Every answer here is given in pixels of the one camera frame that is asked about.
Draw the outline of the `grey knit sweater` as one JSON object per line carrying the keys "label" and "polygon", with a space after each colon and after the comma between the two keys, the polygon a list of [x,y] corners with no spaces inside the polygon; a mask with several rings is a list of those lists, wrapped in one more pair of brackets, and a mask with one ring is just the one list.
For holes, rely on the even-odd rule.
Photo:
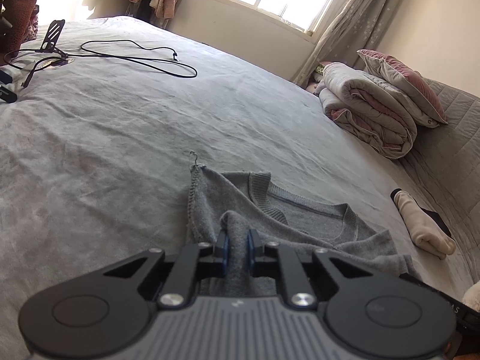
{"label": "grey knit sweater", "polygon": [[326,205],[272,183],[268,172],[219,173],[205,165],[190,169],[187,234],[191,243],[229,237],[229,262],[223,279],[206,279],[204,295],[272,296],[269,278],[248,273],[247,235],[256,230],[263,242],[277,242],[306,255],[333,250],[377,271],[418,277],[411,256],[398,253],[391,233],[369,227],[346,203]]}

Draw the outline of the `white plush toy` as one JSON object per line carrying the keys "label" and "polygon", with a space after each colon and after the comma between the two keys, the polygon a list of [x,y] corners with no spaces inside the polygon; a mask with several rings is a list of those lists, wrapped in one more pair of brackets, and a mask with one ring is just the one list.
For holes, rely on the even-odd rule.
{"label": "white plush toy", "polygon": [[472,310],[480,312],[480,282],[475,283],[465,292],[462,302]]}

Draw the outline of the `black phone stand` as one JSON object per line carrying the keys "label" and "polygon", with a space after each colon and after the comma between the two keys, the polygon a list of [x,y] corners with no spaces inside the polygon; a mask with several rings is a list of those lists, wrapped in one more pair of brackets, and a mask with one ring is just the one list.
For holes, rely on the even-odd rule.
{"label": "black phone stand", "polygon": [[49,27],[46,30],[46,35],[44,36],[37,52],[51,54],[58,51],[56,45],[64,28],[64,24],[64,19],[56,19],[49,24]]}

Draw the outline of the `person in red jacket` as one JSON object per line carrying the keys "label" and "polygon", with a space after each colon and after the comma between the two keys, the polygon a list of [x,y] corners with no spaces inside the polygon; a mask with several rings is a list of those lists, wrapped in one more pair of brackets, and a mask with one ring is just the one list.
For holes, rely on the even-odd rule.
{"label": "person in red jacket", "polygon": [[12,28],[1,37],[1,57],[20,48],[36,2],[37,0],[4,0],[4,17]]}

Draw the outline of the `folded beige garment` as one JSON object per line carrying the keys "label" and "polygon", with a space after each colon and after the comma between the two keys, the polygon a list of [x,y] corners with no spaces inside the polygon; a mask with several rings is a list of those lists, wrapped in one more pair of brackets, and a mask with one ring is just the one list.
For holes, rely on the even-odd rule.
{"label": "folded beige garment", "polygon": [[402,189],[393,190],[391,199],[400,212],[415,246],[442,260],[456,252],[456,242],[437,212],[421,207]]}

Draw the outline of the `grey bed sheet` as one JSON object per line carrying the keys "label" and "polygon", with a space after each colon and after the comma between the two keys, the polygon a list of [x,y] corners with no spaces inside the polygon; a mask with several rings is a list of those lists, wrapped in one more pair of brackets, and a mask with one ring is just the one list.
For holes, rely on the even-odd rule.
{"label": "grey bed sheet", "polygon": [[348,204],[388,230],[422,280],[461,298],[473,276],[461,252],[418,249],[391,201],[405,171],[329,120],[319,99],[210,46],[129,17],[66,24],[61,50],[96,57],[37,72],[26,45],[1,105],[1,357],[28,352],[18,313],[38,291],[155,246],[185,243],[190,167],[269,172],[294,194]]}

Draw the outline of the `grey quilted headboard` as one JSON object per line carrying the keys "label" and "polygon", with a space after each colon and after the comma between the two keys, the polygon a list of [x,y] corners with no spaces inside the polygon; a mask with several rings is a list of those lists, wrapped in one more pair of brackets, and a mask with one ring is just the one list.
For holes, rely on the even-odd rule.
{"label": "grey quilted headboard", "polygon": [[401,163],[448,225],[473,279],[479,280],[479,98],[428,79],[448,122],[419,127]]}

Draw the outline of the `folded grey pink quilt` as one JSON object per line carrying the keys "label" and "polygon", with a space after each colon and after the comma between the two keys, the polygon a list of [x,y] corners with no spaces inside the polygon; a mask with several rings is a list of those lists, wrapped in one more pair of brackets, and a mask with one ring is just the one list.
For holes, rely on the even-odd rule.
{"label": "folded grey pink quilt", "polygon": [[417,136],[422,112],[403,92],[382,78],[343,63],[323,71],[319,99],[325,115],[389,159],[405,156]]}

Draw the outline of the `pink grey pillow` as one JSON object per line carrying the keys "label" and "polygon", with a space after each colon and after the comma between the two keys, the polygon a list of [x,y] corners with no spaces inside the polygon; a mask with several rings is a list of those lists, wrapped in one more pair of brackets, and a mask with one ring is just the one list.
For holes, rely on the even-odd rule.
{"label": "pink grey pillow", "polygon": [[433,89],[422,76],[397,58],[371,49],[358,49],[370,75],[382,78],[400,92],[403,107],[418,125],[435,128],[448,123],[445,111]]}

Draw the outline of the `grey curtain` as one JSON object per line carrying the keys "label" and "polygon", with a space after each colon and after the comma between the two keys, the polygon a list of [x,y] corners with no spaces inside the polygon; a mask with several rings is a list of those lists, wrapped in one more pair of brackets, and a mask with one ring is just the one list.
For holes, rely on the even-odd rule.
{"label": "grey curtain", "polygon": [[326,62],[363,69],[365,63],[358,51],[376,49],[402,1],[346,0],[292,82],[306,87],[315,69]]}

